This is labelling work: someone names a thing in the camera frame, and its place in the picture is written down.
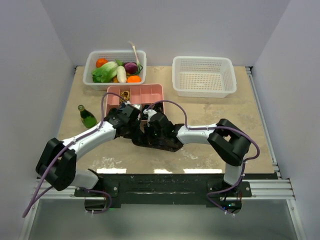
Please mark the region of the brown patterned tie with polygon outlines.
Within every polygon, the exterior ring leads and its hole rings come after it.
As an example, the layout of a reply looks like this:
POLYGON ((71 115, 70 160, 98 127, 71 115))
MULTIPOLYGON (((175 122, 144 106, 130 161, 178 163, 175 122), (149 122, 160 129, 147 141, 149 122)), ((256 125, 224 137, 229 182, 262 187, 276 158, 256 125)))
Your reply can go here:
POLYGON ((179 140, 164 138, 147 139, 145 137, 138 137, 132 139, 131 141, 138 147, 158 149, 169 152, 177 152, 183 147, 183 144, 179 140))

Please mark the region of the pink divided organizer tray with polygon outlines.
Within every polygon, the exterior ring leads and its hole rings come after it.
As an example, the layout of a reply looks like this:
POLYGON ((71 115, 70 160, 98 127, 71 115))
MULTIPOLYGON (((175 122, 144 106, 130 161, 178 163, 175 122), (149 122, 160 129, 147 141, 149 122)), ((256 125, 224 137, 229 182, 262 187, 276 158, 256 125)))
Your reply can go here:
MULTIPOLYGON (((164 99, 163 87, 161 84, 141 84, 141 85, 112 85, 107 92, 120 95, 122 91, 130 91, 130 102, 141 104, 141 111, 148 106, 164 99)), ((114 112, 121 106, 120 98, 113 94, 108 94, 105 100, 105 117, 109 112, 114 112)))

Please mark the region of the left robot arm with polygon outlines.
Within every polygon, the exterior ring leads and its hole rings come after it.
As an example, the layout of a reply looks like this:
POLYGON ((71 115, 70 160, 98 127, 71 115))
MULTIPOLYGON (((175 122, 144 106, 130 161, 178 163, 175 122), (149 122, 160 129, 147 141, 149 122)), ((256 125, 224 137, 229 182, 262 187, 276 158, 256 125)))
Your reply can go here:
POLYGON ((80 170, 77 161, 101 144, 118 137, 128 138, 139 128, 141 106, 122 105, 108 114, 98 125, 65 140, 50 139, 41 154, 35 171, 57 191, 67 187, 85 188, 92 196, 99 196, 104 184, 93 170, 80 170))

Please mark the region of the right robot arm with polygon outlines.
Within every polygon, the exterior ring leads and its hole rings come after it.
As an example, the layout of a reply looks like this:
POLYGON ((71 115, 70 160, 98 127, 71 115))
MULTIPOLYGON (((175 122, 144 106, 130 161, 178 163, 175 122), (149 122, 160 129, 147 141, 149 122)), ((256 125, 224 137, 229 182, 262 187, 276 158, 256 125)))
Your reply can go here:
POLYGON ((241 190, 238 179, 251 142, 234 124, 223 118, 208 126, 186 126, 173 124, 165 114, 154 110, 144 110, 143 114, 147 115, 144 135, 148 147, 176 152, 186 144, 211 145, 225 162, 223 192, 233 197, 241 190))

